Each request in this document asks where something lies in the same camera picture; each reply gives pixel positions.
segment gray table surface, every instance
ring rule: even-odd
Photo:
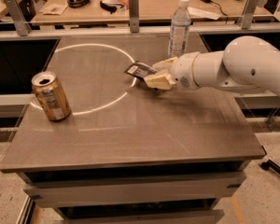
[[[60,78],[72,114],[49,121],[34,99],[1,171],[34,172],[234,161],[264,156],[232,95],[212,88],[154,91],[123,71],[166,59],[168,35],[63,37],[48,70]],[[206,52],[190,33],[188,52]]]

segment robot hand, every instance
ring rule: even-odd
[[[280,96],[280,51],[254,36],[236,38],[222,51],[187,53],[153,67],[159,72],[145,77],[151,88],[214,87],[239,93],[268,90]]]

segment clear bottle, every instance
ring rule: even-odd
[[[188,6],[189,0],[179,0],[178,9],[172,17],[168,57],[179,57],[185,53],[191,24]]]

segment concrete floor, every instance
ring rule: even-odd
[[[256,133],[268,159],[280,165],[280,132]],[[0,162],[12,143],[0,143]],[[280,224],[280,175],[263,171],[263,161],[252,161],[245,169],[247,179],[231,198],[222,199],[215,209],[225,212],[218,224]],[[23,182],[16,175],[0,173],[0,224],[15,224],[26,195]],[[53,210],[36,207],[32,224],[49,224],[62,220]]]

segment black tool on floor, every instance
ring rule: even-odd
[[[263,170],[269,170],[269,168],[272,168],[274,169],[278,174],[280,174],[280,166],[277,165],[276,163],[274,163],[273,161],[264,161],[260,167],[263,169]]]

